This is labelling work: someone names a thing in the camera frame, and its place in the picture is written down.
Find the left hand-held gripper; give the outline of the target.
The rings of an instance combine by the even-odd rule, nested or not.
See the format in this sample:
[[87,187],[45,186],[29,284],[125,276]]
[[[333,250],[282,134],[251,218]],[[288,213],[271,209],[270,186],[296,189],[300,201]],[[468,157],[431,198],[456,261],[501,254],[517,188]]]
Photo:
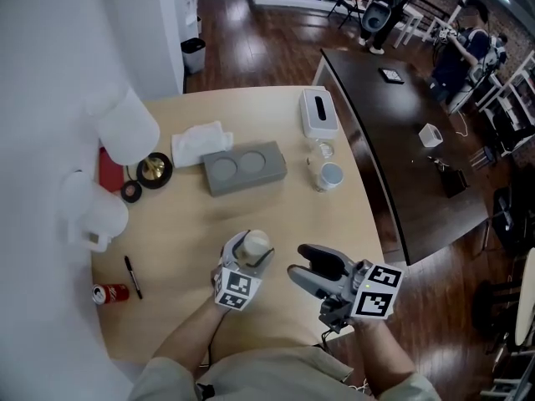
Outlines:
[[223,246],[213,277],[215,304],[237,311],[242,311],[255,297],[262,284],[262,275],[275,254],[275,249],[271,248],[258,256],[254,263],[247,262],[239,267],[235,252],[248,233],[237,233]]

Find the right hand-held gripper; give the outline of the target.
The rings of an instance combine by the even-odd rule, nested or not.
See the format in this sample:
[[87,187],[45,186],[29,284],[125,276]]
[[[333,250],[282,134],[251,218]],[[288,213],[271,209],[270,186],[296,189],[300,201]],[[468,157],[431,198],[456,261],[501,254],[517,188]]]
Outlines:
[[291,265],[292,282],[324,300],[319,320],[336,333],[353,318],[385,320],[393,313],[404,272],[394,266],[363,260],[356,264],[343,252],[315,244],[302,244],[298,254],[308,267]]

